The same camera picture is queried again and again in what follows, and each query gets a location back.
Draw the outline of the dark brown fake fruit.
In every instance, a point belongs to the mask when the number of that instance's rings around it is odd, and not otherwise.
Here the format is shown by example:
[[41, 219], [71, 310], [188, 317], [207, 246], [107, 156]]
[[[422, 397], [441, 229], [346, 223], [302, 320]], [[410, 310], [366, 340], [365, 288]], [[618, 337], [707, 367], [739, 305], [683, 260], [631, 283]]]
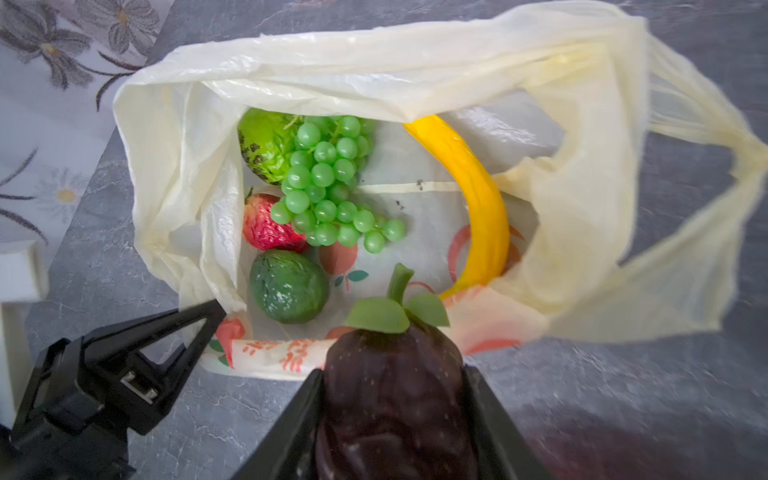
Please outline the dark brown fake fruit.
[[463, 358], [433, 294], [407, 298], [394, 268], [385, 295], [360, 299], [323, 368], [314, 456], [321, 479], [476, 479], [463, 406]]

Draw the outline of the pale yellow plastic bag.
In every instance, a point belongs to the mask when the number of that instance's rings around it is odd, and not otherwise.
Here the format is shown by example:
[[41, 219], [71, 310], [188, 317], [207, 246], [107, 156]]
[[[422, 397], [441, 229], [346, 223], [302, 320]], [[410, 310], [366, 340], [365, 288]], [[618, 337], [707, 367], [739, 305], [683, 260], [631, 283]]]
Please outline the pale yellow plastic bag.
[[[489, 20], [262, 36], [176, 49], [126, 81], [113, 112], [134, 186], [134, 245], [182, 305], [246, 315], [247, 107], [405, 124], [526, 91], [565, 133], [552, 156], [492, 179], [538, 219], [505, 274], [465, 270], [447, 299], [465, 354], [544, 336], [605, 343], [718, 331], [737, 294], [767, 147], [722, 91], [642, 18], [597, 1], [529, 4]], [[648, 132], [732, 151], [733, 184], [630, 262]]]

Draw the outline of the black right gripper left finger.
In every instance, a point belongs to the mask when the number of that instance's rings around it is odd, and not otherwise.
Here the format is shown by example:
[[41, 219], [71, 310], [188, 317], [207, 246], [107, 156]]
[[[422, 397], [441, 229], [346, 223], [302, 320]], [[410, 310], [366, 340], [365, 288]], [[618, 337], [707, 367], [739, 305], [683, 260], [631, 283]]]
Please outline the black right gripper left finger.
[[323, 372], [315, 369], [231, 479], [319, 479], [315, 442], [322, 413]]

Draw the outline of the green fake vegetable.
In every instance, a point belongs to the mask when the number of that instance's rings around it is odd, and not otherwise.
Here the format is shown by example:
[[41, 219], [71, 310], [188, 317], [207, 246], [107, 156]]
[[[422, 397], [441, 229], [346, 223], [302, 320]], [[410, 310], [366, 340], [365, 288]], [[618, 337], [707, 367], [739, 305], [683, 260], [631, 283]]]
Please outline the green fake vegetable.
[[248, 293], [267, 318], [283, 324], [313, 320], [329, 298], [323, 269], [307, 257], [285, 250], [268, 250], [256, 257]]

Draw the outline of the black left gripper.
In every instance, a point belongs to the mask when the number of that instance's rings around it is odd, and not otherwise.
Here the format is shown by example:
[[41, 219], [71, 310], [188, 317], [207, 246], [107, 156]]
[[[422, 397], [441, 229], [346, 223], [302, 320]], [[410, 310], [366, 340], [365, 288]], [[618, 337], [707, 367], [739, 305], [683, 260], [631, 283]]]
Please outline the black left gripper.
[[2, 478], [132, 478], [127, 433], [140, 407], [181, 388], [224, 317], [211, 300], [49, 347], [10, 431]]

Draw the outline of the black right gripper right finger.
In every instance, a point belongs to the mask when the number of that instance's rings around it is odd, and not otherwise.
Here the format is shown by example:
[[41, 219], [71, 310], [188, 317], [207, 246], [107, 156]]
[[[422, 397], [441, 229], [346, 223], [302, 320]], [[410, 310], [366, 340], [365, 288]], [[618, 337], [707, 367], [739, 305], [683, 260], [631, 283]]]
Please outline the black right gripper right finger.
[[473, 366], [463, 368], [463, 405], [478, 478], [551, 480], [489, 384]]

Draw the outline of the red fake fruit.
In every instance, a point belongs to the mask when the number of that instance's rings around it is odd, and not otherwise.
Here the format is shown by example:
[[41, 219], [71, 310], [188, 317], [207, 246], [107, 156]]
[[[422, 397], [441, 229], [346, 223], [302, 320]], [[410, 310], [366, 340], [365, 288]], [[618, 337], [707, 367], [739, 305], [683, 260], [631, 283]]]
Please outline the red fake fruit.
[[271, 194], [252, 194], [245, 200], [242, 234], [252, 247], [303, 253], [309, 245], [305, 237], [289, 225], [276, 223], [271, 217], [272, 207], [280, 198]]

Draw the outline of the light green bumpy fake fruit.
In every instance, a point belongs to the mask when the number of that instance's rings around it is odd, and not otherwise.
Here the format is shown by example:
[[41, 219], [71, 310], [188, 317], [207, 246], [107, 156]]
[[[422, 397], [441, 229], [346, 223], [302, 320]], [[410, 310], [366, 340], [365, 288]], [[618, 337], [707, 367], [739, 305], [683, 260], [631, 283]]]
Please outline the light green bumpy fake fruit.
[[238, 140], [243, 161], [264, 182], [279, 185], [286, 177], [298, 148], [300, 120], [298, 115], [257, 108], [248, 109], [241, 118]]

